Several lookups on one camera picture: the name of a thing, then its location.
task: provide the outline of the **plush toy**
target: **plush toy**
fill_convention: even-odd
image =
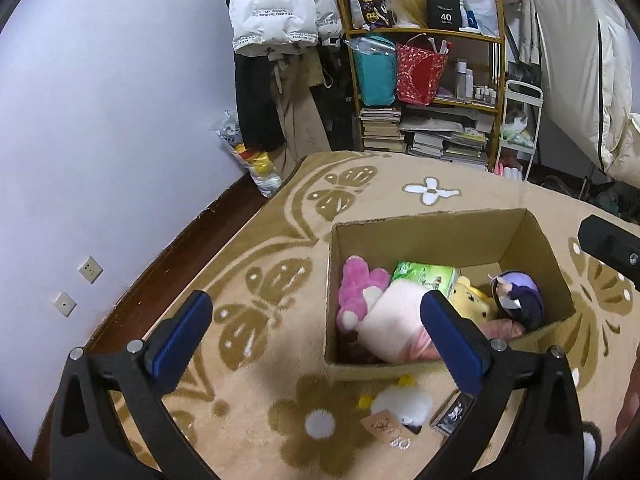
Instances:
[[[542,326],[545,309],[538,286],[530,276],[517,271],[504,272],[492,280],[491,290],[496,305],[526,332]]]
[[[391,276],[385,269],[374,269],[359,256],[351,256],[342,267],[338,291],[340,310],[336,325],[342,334],[353,332],[389,286]]]
[[[371,396],[360,397],[358,407],[370,410],[371,415],[389,410],[403,426],[413,434],[418,434],[429,420],[433,399],[415,385],[412,376],[403,376],[397,385],[383,390],[375,399]]]
[[[497,309],[472,293],[469,285],[468,279],[461,278],[451,295],[451,304],[461,316],[476,323],[488,338],[501,337],[510,341],[524,333],[524,329],[511,319],[495,319]],[[393,280],[360,322],[358,343],[391,364],[440,359],[420,318],[422,297],[428,291],[425,286],[409,280]]]
[[[482,296],[481,294],[482,292],[471,287],[471,280],[460,276],[449,302],[460,316],[470,319],[476,326],[481,326],[498,317],[498,309],[495,305],[483,300],[484,294]]]

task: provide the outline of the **red gift bag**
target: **red gift bag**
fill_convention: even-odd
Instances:
[[[410,43],[426,34],[414,36],[406,44],[398,44],[398,98],[414,105],[430,105],[436,97],[440,78],[447,65],[448,54],[411,46]]]

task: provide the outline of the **green tissue box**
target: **green tissue box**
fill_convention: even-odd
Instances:
[[[459,277],[460,271],[453,267],[400,262],[396,266],[391,281],[400,278],[410,280],[424,285],[429,290],[439,290],[445,298],[449,299]]]

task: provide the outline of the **pink bunny plush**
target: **pink bunny plush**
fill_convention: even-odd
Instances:
[[[343,334],[354,332],[390,281],[391,276],[385,269],[369,272],[369,266],[361,257],[348,258],[342,267],[342,283],[338,291],[338,330]]]

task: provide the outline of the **metal rack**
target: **metal rack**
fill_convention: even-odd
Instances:
[[[529,94],[523,94],[521,92],[516,92],[512,89],[513,86],[523,86],[532,91],[532,93],[540,94],[540,97],[534,97]],[[528,104],[532,107],[538,108],[538,113],[534,116],[538,118],[536,120],[536,135],[533,139],[533,148],[527,148],[526,146],[521,146],[519,144],[513,144],[509,142],[502,136],[502,128],[506,122],[507,118],[507,101],[516,101],[523,104]],[[529,161],[529,167],[527,168],[526,176],[524,177],[525,182],[529,179],[529,173],[531,172],[531,166],[533,164],[533,158],[538,150],[538,136],[540,134],[540,117],[542,113],[542,106],[544,104],[544,94],[540,88],[537,86],[530,85],[529,83],[523,83],[521,81],[516,80],[508,80],[505,85],[504,91],[504,103],[502,104],[502,123],[500,124],[500,136],[498,142],[498,154],[496,160],[500,160],[500,154],[502,153],[503,148],[508,148],[510,150],[516,150],[522,153],[528,153],[531,156]]]

